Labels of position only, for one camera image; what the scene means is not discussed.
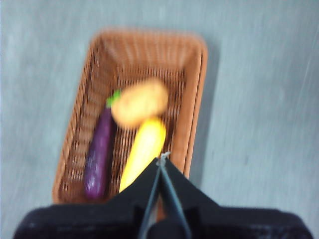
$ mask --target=brown wicker basket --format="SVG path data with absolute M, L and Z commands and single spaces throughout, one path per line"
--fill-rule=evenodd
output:
M 91 42 L 57 167 L 55 203 L 91 202 L 84 195 L 85 156 L 105 100 L 114 90 L 159 77 L 169 91 L 162 115 L 167 129 L 163 152 L 188 177 L 207 64 L 205 43 L 172 33 L 103 31 Z M 136 131 L 117 129 L 112 174 L 105 202 L 118 194 Z

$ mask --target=concrete floor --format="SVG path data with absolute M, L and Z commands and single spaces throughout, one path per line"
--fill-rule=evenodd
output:
M 86 50 L 103 27 L 192 31 L 209 49 L 191 181 L 298 214 L 319 238 L 319 1 L 2 1 L 1 238 L 49 205 Z

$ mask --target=toy vegetable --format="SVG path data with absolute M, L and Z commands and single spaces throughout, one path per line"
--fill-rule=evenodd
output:
M 136 134 L 131 153 L 124 168 L 120 192 L 128 187 L 160 155 L 166 136 L 166 128 L 159 118 L 147 119 Z
M 107 179 L 112 164 L 116 124 L 112 118 L 110 106 L 119 97 L 120 92 L 107 99 L 107 105 L 102 111 L 96 125 L 93 139 L 86 158 L 84 171 L 84 189 L 88 198 L 98 199 L 104 195 Z
M 158 78 L 125 88 L 112 104 L 112 116 L 118 126 L 137 128 L 146 119 L 162 114 L 168 101 L 168 92 Z

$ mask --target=yellow zucchini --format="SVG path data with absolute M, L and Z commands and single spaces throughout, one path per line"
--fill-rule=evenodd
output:
M 124 168 L 120 192 L 143 172 L 150 162 L 160 155 L 166 136 L 166 128 L 159 118 L 144 121 L 135 136 L 135 140 Z

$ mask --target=wicker basket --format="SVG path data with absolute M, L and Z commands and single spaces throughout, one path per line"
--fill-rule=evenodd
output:
M 195 36 L 104 31 L 92 41 L 57 167 L 55 203 L 85 203 L 83 171 L 95 124 L 114 90 L 159 77 L 169 91 L 161 116 L 167 129 L 163 152 L 188 177 L 207 64 L 205 43 Z M 118 194 L 136 130 L 117 129 L 105 202 Z

